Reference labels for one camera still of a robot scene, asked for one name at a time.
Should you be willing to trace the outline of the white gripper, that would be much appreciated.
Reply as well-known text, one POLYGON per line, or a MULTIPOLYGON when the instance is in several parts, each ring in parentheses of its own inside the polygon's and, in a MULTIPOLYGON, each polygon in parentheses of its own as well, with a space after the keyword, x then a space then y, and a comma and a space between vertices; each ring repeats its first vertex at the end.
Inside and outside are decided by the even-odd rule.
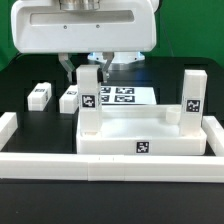
POLYGON ((72 82, 68 53, 103 52, 98 81, 106 82, 113 52, 156 45, 157 0, 17 0, 11 9, 15 47, 22 53, 59 53, 72 82))

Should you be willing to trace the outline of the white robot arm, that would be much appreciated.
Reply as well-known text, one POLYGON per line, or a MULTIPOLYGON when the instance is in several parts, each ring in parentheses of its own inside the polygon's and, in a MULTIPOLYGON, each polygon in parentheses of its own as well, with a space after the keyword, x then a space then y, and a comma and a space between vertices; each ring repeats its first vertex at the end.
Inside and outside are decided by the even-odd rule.
POLYGON ((11 9, 21 53, 56 53, 68 73, 72 53, 86 53, 103 70, 142 60, 156 46, 155 13, 162 0, 17 0, 11 9))

